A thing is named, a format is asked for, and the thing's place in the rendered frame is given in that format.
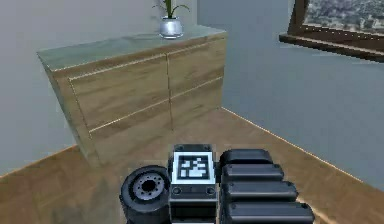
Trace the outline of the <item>wooden chest of drawers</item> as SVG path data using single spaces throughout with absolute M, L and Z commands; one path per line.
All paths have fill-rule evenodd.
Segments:
M 227 33 L 195 25 L 37 53 L 85 160 L 117 160 L 221 106 Z

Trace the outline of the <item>brown framed window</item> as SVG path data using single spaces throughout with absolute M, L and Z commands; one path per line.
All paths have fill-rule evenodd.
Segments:
M 295 0 L 279 41 L 384 64 L 384 0 Z

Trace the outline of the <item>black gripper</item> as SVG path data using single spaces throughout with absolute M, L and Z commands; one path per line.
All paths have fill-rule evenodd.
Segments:
M 163 166 L 148 165 L 129 174 L 119 195 L 126 224 L 169 224 L 169 187 Z

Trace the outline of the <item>green plant in silver pot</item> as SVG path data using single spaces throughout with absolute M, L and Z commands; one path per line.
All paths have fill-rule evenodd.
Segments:
M 157 7 L 165 11 L 165 16 L 161 18 L 159 26 L 159 36 L 164 39 L 177 39 L 183 36 L 183 25 L 180 19 L 175 15 L 175 11 L 178 8 L 190 8 L 185 4 L 179 4 L 174 6 L 172 0 L 160 0 L 160 4 Z

